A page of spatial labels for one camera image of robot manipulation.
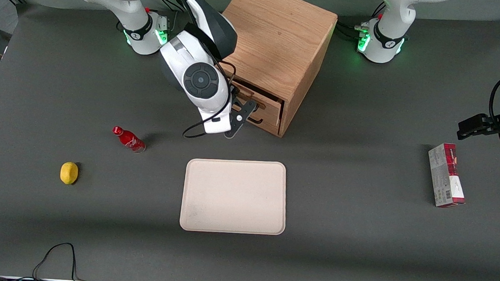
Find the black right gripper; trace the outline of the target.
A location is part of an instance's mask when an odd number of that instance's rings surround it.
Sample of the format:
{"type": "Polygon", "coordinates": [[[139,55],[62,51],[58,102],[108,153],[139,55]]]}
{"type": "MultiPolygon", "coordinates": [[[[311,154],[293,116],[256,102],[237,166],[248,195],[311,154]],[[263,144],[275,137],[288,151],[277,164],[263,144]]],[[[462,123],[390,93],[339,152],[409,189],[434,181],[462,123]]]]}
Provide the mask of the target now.
{"type": "Polygon", "coordinates": [[[231,112],[240,112],[241,103],[248,103],[253,99],[253,91],[247,88],[237,88],[231,84],[231,112]]]}

